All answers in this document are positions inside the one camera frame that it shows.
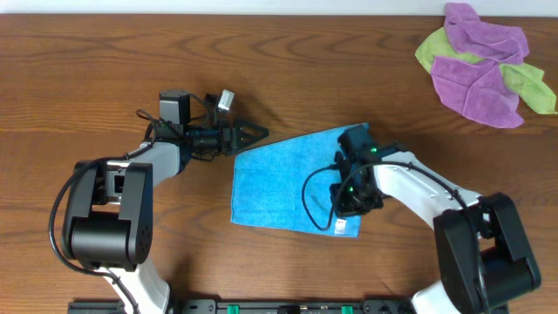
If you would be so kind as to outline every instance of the blue microfiber cloth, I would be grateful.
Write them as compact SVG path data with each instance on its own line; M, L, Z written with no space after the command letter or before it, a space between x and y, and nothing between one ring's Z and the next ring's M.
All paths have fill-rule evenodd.
M337 219L330 229L318 230L304 211L301 193L313 171L334 163L337 138L351 126L304 135L258 147L236 156L231 222L252 227L287 229L327 236L357 237L360 216ZM339 183L338 171L312 177L306 204L314 219L325 226L331 210L330 185Z

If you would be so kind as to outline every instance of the wire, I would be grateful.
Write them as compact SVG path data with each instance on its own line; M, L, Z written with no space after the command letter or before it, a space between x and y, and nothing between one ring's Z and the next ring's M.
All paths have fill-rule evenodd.
M126 153L121 157L98 158L98 159L92 160L92 161L88 162L87 164L85 164L84 166L82 166L80 169L78 169L76 172L74 172L70 176L70 178L66 181L64 186L60 189L60 192L58 192L56 200L54 201L54 204L52 204L51 214L50 214L50 217L49 217L49 239L51 241L51 246L52 246L52 249L54 250L54 254L58 258L58 260L60 262L62 262L62 264L64 266L66 266L67 268L69 268L70 270L77 271L80 274L89 275L89 276L103 276L103 277L111 278L112 279L112 284L116 284L116 286L119 287L120 291L122 291L122 294L124 294L126 299L128 299L128 302L130 302L130 305L133 308L133 313L134 314L138 313L139 305L134 300L130 291L128 291L128 289L126 289L124 284L120 281L120 278L118 276L114 275L111 272L86 270L84 268L81 268L79 266L74 265L73 263L70 263L70 261L64 257L64 255L62 254L62 252L60 251L60 248L58 247L58 245L56 243L56 237L54 236L54 221L56 219L56 213L58 212L58 207L60 206L60 202L64 198L64 195L65 195L66 191L72 185L72 183L74 181L78 180L79 178L81 178L87 170L89 170L91 168L94 168L94 167L97 167L98 165L100 165L104 162L107 162L109 160L130 160L132 158L135 158L135 157L138 157L138 156L142 155L147 150L153 148L153 145L154 145L155 141L157 140L157 128L155 126L155 124L157 123L157 120L153 116L151 116L151 114L149 114L148 112L146 112L143 109L138 109L136 111L136 115L138 117L142 118L142 119L146 119L146 120L150 121L150 126L151 127L150 126L147 127L146 135L145 135L145 138L144 138L144 140L146 140L147 137L149 136L149 134L151 134L151 131L153 130L153 137L151 138L151 141L149 142L149 144L147 144L146 146L142 147L141 149L139 149L135 152Z
M328 224L325 225L325 227L320 227L320 225L317 224L317 222L314 220L314 217L312 217L312 214L310 213L310 211L308 210L308 206L306 206L306 200L304 199L304 194L306 192L306 185L308 184L308 182L310 181L310 178L312 178L314 175L321 173L322 171L326 171L326 170L334 170L337 168L337 165L329 165L327 167L323 167L323 168L319 168L316 171L314 171L313 173L311 173L306 180L304 181L303 184L303 206L304 206L304 210L306 210L306 214L308 215L308 217L310 218L310 220L312 221L312 223L314 224L314 226L316 226L316 228L318 228L319 230L325 231L327 229L330 228L331 226L331 220L333 219L333 209L334 207L331 207L331 211L330 211L330 218L328 219Z
M203 119L203 118L205 118L205 117L207 117L206 114L201 115L201 116L197 116L197 117L190 118L190 121L195 121L195 120L198 120L198 119Z
M193 160L211 162L211 161L213 161L213 160L215 159L215 155L214 155L214 154L211 154L211 159L202 158L202 157L198 157L198 156L195 156L195 155L192 155L191 158L192 158Z
M476 250L478 252L480 252L480 245L479 245L479 240L477 239L477 231L476 228L473 225L473 218L472 218L472 214L468 209L468 206L466 205L465 201L463 201L463 198L461 198L461 195L459 195L459 191L452 189L451 187L449 187L445 182L443 182L440 178L438 178L437 176L425 171L422 168L416 167L414 166L411 162L409 163L404 163L404 162L397 162L397 161L379 161L379 162L374 162L371 164L367 164L367 165L363 165L361 167L358 167L355 171L353 171L352 173L349 174L349 176L347 176L345 178L345 180L343 180L343 182L341 183L341 185L339 186L339 189L337 190L335 197L333 199L333 202L331 203L331 210L330 210L330 217L328 219L328 223L326 225L325 228L320 227L316 221L314 220L314 218L312 217L312 215L310 214L310 211L308 210L307 206L306 206L306 201L304 200L304 192L306 189L306 184L308 183L308 181L310 180L310 178L322 171L325 170L333 170L337 168L337 165L333 164L333 165L329 165L328 167L324 167L321 169L316 170L315 172L313 172L312 174L310 174L307 178L306 181L303 184L303 206L304 206L304 210L306 211L306 214L308 214L308 217L310 218L310 220L312 221L312 223L314 224L314 226L316 226L316 228L325 231L327 229L330 228L331 226L331 221L333 219L333 213L335 211L335 207L336 205L339 203L339 200L341 198L341 193L343 192L345 186L349 183L350 179L352 179L352 177L359 173L361 170L367 169L367 168L371 168L371 167L375 167L375 166L381 166L381 165L386 165L386 166L399 166L399 167L405 167L408 169L412 169L415 170L421 174L423 174L424 176L428 177L429 179L431 179L432 181L438 183L443 189L445 189L450 196L455 199L455 201L461 206L461 208L463 209L463 212L465 214L465 217L469 223L469 227L471 229L471 231L473 232L473 236L474 236L474 243L476 246ZM480 254L477 255L477 275L478 275L478 282L475 283L475 287L478 291L478 293L480 293L480 301L482 302L482 308L483 308L483 312L485 313L490 313L490 306L488 305L488 299L487 299L487 287L485 286L485 282L484 282L484 277L482 275L482 257L480 256Z

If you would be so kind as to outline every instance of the green cloth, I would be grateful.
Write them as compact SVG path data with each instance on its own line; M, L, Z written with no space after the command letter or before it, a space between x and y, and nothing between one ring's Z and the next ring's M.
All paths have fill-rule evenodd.
M415 52L419 63L430 73L436 56L457 58L475 64L483 58L472 53L457 53L447 40L446 31L441 29L432 33ZM542 82L544 71L532 65L500 64L500 71L506 87L521 96L523 101L539 114L556 114L556 95Z

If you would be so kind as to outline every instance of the purple microfiber cloth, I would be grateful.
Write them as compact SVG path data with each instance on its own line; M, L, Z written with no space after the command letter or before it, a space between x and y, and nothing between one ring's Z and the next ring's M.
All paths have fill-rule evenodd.
M442 104L456 113L499 128L523 123L516 112L519 96L507 89L495 61L472 65L455 58L436 57L431 75Z
M527 38L520 27L481 22L466 3L446 4L444 28L457 52L471 52L510 65L520 65L529 54Z
M446 4L444 28L455 51L485 60L472 65L456 58L434 59L432 81L442 104L488 126L520 126L519 96L507 89L498 63L523 63L529 47L521 28L481 22L466 3Z

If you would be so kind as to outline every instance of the wooden table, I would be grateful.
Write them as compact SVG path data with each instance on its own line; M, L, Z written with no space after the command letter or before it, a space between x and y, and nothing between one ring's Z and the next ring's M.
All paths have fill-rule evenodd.
M558 92L558 19L487 18L523 27L527 62ZM113 299L102 279L54 256L51 204L77 160L140 143L158 93L227 88L265 143L370 122L465 188L510 195L541 267L514 313L558 306L558 117L513 130L439 102L414 57L443 17L0 16L0 312L64 313L75 298ZM433 232L396 201L358 239L230 223L234 158L192 162L154 192L157 269L180 297L360 299L410 296L439 277ZM58 215L59 237L63 210Z

